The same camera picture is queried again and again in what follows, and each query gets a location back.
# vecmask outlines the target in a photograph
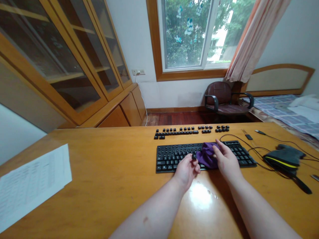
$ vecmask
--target wooden floor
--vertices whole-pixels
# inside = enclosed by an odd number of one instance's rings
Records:
[[[211,112],[178,112],[148,114],[146,126],[252,122],[247,116],[223,117]]]

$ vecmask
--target wooden drawer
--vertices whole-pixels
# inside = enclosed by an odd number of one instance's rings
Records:
[[[132,94],[133,94],[137,109],[139,110],[140,117],[143,120],[146,113],[146,109],[145,109],[145,104],[144,104],[139,87],[136,87],[134,90],[132,90]]]
[[[125,115],[122,112],[120,106],[117,106],[105,120],[100,123],[98,128],[106,128],[106,127],[129,127],[129,123],[127,122]]]
[[[130,126],[140,126],[142,120],[139,114],[139,110],[135,104],[133,94],[129,95],[120,103],[120,106],[130,124]]]

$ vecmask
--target purple cloth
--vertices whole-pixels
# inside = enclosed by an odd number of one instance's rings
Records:
[[[213,145],[219,148],[218,144],[216,143],[204,143],[202,147],[202,151],[198,151],[196,153],[198,162],[205,165],[206,167],[210,169],[218,168],[217,159],[213,157],[214,155]]]

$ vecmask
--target power outlet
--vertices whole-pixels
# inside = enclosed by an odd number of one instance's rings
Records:
[[[132,70],[132,73],[133,75],[145,75],[145,70]]]

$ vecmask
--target wooden headboard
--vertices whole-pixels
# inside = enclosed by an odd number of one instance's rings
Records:
[[[300,95],[306,88],[315,69],[298,64],[277,64],[253,71],[240,92],[253,96]]]

